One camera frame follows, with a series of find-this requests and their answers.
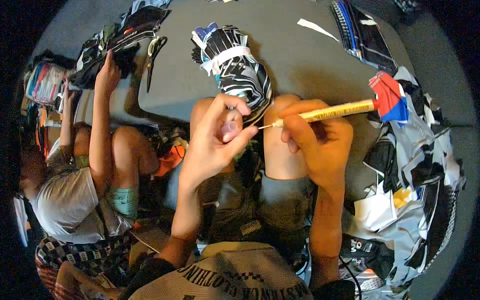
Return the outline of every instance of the grey floor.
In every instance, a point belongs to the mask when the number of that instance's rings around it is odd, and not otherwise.
[[[182,2],[185,0],[174,0],[171,6],[179,7]],[[448,247],[425,274],[414,280],[410,291],[413,300],[433,299],[462,251],[475,208],[480,156],[472,96],[454,49],[428,12],[406,25],[391,0],[354,2],[382,17],[397,30],[424,90],[442,107],[446,118],[460,125],[452,129],[452,140],[455,156],[464,161],[468,182],[458,198],[456,229]],[[120,15],[128,11],[131,4],[132,0],[67,2],[43,33],[32,57],[50,49],[76,59],[82,43],[103,25],[119,22]]]

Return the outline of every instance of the red and blue fabric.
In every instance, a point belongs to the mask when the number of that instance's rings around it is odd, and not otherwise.
[[[408,122],[408,107],[402,86],[383,71],[370,79],[369,86],[378,96],[380,120],[396,121],[403,127]]]

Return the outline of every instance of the hand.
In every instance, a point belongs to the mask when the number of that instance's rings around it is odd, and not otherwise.
[[[243,116],[251,113],[239,97],[219,94],[215,98],[193,133],[180,171],[180,189],[194,190],[202,181],[218,174],[258,132],[256,126],[242,130],[240,114],[228,111],[227,107],[235,108]],[[237,128],[225,133],[226,123]]]
[[[345,167],[352,144],[353,129],[344,118],[307,123],[298,114],[329,107],[321,100],[301,101],[278,114],[283,119],[281,140],[292,153],[302,150],[308,175],[326,191],[344,189]]]
[[[113,90],[117,87],[121,77],[121,71],[113,61],[112,50],[107,52],[105,64],[98,72],[95,81],[95,93],[100,93],[109,99]]]
[[[125,288],[106,288],[103,294],[112,300],[117,300],[124,290]]]
[[[63,109],[71,108],[75,92],[68,89],[68,79],[65,80],[65,89],[63,90]]]

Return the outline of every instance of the black scissors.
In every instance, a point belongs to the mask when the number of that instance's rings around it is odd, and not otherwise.
[[[167,43],[166,36],[156,36],[148,45],[148,57],[147,57],[147,70],[148,70],[148,77],[147,77],[147,93],[150,91],[150,82],[152,81],[152,71],[153,71],[153,63],[155,61],[155,57],[163,48],[163,46]]]

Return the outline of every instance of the yellow marker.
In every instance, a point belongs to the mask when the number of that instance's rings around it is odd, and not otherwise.
[[[345,103],[340,105],[331,106],[329,108],[317,109],[310,112],[304,112],[299,114],[304,120],[308,123],[321,121],[330,118],[343,117],[353,114],[360,114],[363,112],[369,112],[376,110],[378,108],[378,100],[368,99],[358,102]],[[278,119],[275,123],[271,125],[266,125],[259,127],[258,129],[268,128],[268,127],[283,127],[283,120]]]

